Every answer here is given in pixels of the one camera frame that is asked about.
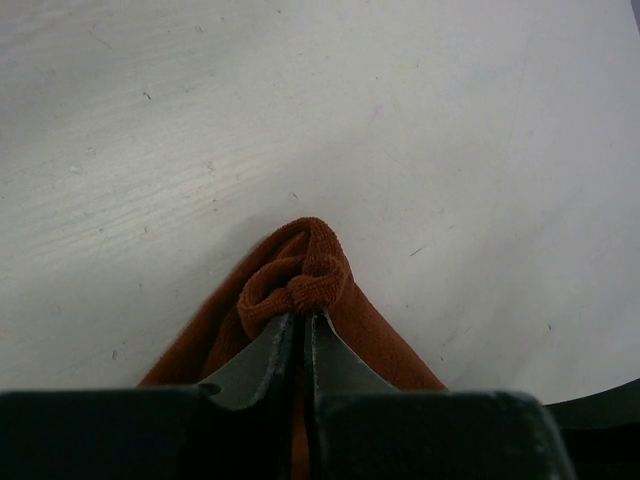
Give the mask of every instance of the table surface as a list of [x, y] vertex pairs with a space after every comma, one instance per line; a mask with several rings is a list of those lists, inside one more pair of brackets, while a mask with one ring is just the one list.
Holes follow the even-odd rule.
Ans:
[[7, 0], [0, 42], [0, 388], [134, 385], [308, 215], [452, 388], [640, 377], [628, 0]]

